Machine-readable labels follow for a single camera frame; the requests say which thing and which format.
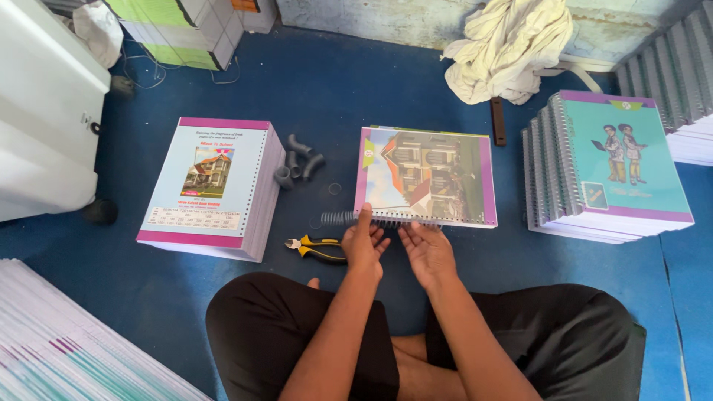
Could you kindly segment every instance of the metal spiral coil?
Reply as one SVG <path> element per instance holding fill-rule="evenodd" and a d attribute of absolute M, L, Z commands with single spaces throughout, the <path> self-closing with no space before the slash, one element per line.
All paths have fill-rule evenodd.
<path fill-rule="evenodd" d="M 359 220 L 359 210 L 342 210 L 338 212 L 324 212 L 320 218 L 320 222 L 324 226 L 348 226 L 357 224 Z M 412 215 L 408 213 L 394 213 L 394 212 L 381 212 L 374 211 L 371 224 L 377 225 L 382 228 L 399 228 L 403 225 L 410 224 L 412 221 L 417 221 L 420 224 L 440 227 L 438 222 L 433 218 Z"/>

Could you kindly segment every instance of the house illustration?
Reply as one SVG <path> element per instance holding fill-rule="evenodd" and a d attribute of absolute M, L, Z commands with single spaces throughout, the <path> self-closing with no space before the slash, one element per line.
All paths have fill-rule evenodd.
<path fill-rule="evenodd" d="M 226 155 L 218 155 L 191 166 L 185 177 L 184 188 L 198 186 L 224 188 L 231 162 Z"/>
<path fill-rule="evenodd" d="M 457 136 L 398 132 L 381 156 L 391 171 L 391 182 L 419 215 L 456 215 L 458 185 L 453 171 L 458 164 Z"/>

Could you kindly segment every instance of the wire cutter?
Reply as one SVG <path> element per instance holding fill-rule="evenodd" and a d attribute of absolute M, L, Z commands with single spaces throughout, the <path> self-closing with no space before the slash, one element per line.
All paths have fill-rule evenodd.
<path fill-rule="evenodd" d="M 332 265 L 347 264 L 347 258 L 345 258 L 344 256 L 327 255 L 326 253 L 322 253 L 318 250 L 310 248 L 311 246 L 316 247 L 323 245 L 332 247 L 337 246 L 341 248 L 342 244 L 339 243 L 339 240 L 331 238 L 318 238 L 313 240 L 308 235 L 305 235 L 299 240 L 289 239 L 285 241 L 284 244 L 290 249 L 297 249 L 297 252 L 299 252 L 302 257 L 304 257 L 305 255 L 312 255 L 314 258 L 323 263 L 329 263 Z"/>

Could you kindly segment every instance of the white plastic sack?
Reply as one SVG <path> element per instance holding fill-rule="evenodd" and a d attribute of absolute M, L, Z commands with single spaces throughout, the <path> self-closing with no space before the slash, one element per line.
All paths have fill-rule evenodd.
<path fill-rule="evenodd" d="M 557 65 L 572 31 L 565 0 L 491 0 L 466 18 L 467 39 L 443 51 L 456 61 L 446 82 L 467 104 L 501 96 L 521 105 L 540 90 L 534 71 Z"/>
<path fill-rule="evenodd" d="M 119 59 L 124 33 L 121 25 L 102 1 L 85 4 L 72 12 L 74 33 L 83 39 L 94 58 L 110 68 Z"/>

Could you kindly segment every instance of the black pants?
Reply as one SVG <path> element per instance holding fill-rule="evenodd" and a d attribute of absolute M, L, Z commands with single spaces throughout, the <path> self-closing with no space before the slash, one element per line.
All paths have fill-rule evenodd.
<path fill-rule="evenodd" d="M 626 400 L 637 368 L 623 350 L 632 320 L 611 295 L 562 284 L 500 295 L 472 293 L 511 360 L 545 400 Z M 275 400 L 327 312 L 334 293 L 271 273 L 250 273 L 210 302 L 210 348 L 231 401 Z M 456 369 L 429 308 L 432 365 Z M 354 373 L 354 400 L 395 400 L 399 371 L 384 306 L 374 301 Z"/>

